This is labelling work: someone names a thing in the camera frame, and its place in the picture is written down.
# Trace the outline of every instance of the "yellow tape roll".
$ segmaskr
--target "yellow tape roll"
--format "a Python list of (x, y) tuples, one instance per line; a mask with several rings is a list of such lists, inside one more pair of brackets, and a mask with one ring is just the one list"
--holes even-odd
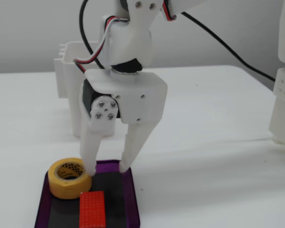
[(92, 186), (81, 159), (67, 158), (55, 162), (48, 170), (48, 182), (51, 193), (63, 200), (80, 197), (81, 192), (88, 192)]

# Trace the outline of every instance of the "robotic arm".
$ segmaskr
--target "robotic arm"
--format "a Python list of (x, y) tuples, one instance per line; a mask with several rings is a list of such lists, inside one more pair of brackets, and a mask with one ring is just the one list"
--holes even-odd
[[(118, 113), (122, 123), (128, 124), (120, 172), (126, 172), (130, 168), (161, 120), (167, 85), (153, 73), (140, 72), (142, 67), (147, 67), (152, 62), (150, 27), (155, 17), (163, 7), (166, 7), (164, 12), (169, 10), (170, 14), (174, 15), (203, 1), (114, 2), (115, 16), (128, 21), (117, 21), (111, 25), (98, 56), (106, 70), (87, 70), (87, 80), (81, 90), (83, 124), (80, 155), (89, 175), (93, 176), (96, 172), (96, 156), (100, 142), (103, 137), (112, 134)], [(103, 18), (102, 37), (108, 18)]]
[[(121, 172), (129, 169), (161, 120), (167, 85), (153, 73), (140, 72), (152, 62), (150, 27), (155, 17), (164, 7), (169, 7), (173, 16), (204, 1), (115, 0), (115, 16), (128, 21), (112, 24), (98, 56), (106, 70), (85, 72), (87, 80), (80, 98), (83, 119), (80, 154), (88, 174), (95, 174), (100, 142), (102, 137), (113, 132), (118, 115), (122, 123), (129, 126), (120, 162)], [(101, 28), (107, 18), (104, 17)], [(279, 57), (285, 62), (285, 3), (280, 24)], [(270, 130), (285, 143), (285, 69), (278, 72), (274, 93), (277, 101)]]

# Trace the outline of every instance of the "bolt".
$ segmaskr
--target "bolt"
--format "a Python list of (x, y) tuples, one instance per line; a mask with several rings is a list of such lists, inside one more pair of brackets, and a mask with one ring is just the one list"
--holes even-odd
[(141, 1), (138, 1), (136, 4), (135, 4), (136, 8), (140, 8), (142, 6), (142, 2)]
[(149, 7), (151, 10), (155, 8), (155, 3), (152, 3)]
[(108, 120), (113, 120), (114, 119), (114, 114), (109, 114), (108, 115)]
[(95, 117), (97, 120), (99, 120), (101, 117), (103, 117), (103, 115), (101, 113), (97, 113)]
[(111, 108), (116, 108), (116, 107), (117, 107), (116, 102), (112, 102), (112, 103), (111, 103)]
[(103, 108), (104, 107), (104, 105), (105, 105), (105, 103), (104, 102), (99, 102), (99, 104), (98, 104), (98, 106), (100, 107), (100, 108)]

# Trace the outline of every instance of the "white wall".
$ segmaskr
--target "white wall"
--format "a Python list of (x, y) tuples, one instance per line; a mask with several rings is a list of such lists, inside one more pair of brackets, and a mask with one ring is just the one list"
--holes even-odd
[[(0, 72), (53, 71), (58, 44), (81, 39), (78, 28), (81, 2), (0, 0)], [(100, 17), (112, 12), (111, 2), (90, 0), (85, 17), (90, 40), (98, 38)], [(282, 3), (282, 0), (208, 0), (188, 12), (221, 36), (247, 62), (275, 76), (276, 69), (282, 66), (277, 57)], [(217, 41), (182, 15), (175, 22), (166, 22), (159, 15), (152, 35), (153, 67), (241, 66)]]

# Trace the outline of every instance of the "wire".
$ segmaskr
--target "wire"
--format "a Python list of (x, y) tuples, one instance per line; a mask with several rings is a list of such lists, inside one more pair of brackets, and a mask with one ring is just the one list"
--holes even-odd
[[(84, 11), (85, 11), (85, 8), (86, 8), (86, 4), (87, 4), (88, 0), (84, 0), (82, 2), (82, 5), (81, 5), (81, 8), (80, 8), (80, 13), (79, 13), (79, 28), (80, 28), (80, 34), (81, 34), (81, 37), (82, 37), (82, 40), (87, 48), (87, 50), (89, 51), (90, 55), (93, 54), (93, 50), (89, 44), (89, 42), (87, 41), (87, 38), (86, 38), (86, 34), (85, 34), (85, 30), (84, 30)], [(95, 62), (96, 64), (98, 65), (98, 67), (100, 69), (104, 69), (104, 66), (101, 65), (101, 63), (99, 62), (99, 60), (96, 58), (95, 59)]]
[(113, 22), (115, 21), (121, 21), (121, 19), (119, 19), (118, 17), (115, 16), (111, 16), (106, 20), (106, 26), (105, 26), (105, 30), (104, 30), (104, 35), (102, 40), (100, 41), (97, 49), (95, 50), (95, 52), (88, 58), (88, 59), (80, 59), (80, 58), (76, 58), (74, 59), (74, 63), (77, 65), (77, 67), (84, 73), (86, 70), (84, 69), (84, 67), (81, 64), (90, 64), (92, 63), (94, 60), (96, 60), (96, 58), (98, 57), (99, 53), (101, 52), (104, 43), (105, 43), (105, 39), (107, 38), (108, 34), (109, 34), (109, 30), (110, 27), (112, 26)]
[(238, 59), (244, 66), (249, 68), (250, 70), (253, 70), (254, 72), (268, 78), (269, 80), (275, 82), (276, 80), (269, 76), (268, 74), (265, 74), (264, 72), (254, 68), (253, 66), (249, 65), (247, 62), (245, 62), (228, 44), (226, 44), (220, 37), (218, 37), (213, 31), (211, 31), (208, 27), (206, 27), (204, 24), (202, 24), (200, 21), (192, 17), (190, 14), (186, 12), (181, 13), (183, 16), (188, 18), (189, 20), (196, 23), (198, 26), (200, 26), (202, 29), (204, 29), (206, 32), (208, 32), (214, 39), (216, 39), (221, 45), (223, 45), (235, 58)]
[(170, 13), (168, 0), (164, 0), (162, 8), (168, 21), (173, 21), (176, 19), (176, 16), (172, 16)]
[(97, 49), (95, 50), (95, 52), (88, 58), (88, 59), (81, 59), (81, 58), (76, 58), (75, 61), (78, 62), (78, 63), (81, 63), (81, 64), (89, 64), (89, 63), (92, 63), (96, 58), (97, 56), (99, 55), (101, 49), (103, 48), (104, 46), (104, 43), (105, 43), (105, 39), (106, 37), (108, 36), (109, 34), (109, 30), (110, 30), (110, 27), (112, 26), (112, 24), (115, 22), (115, 21), (118, 21), (120, 20), (119, 18), (117, 17), (112, 17), (108, 20), (108, 23), (105, 27), (105, 32), (104, 32), (104, 35), (103, 35), (103, 38), (101, 39)]

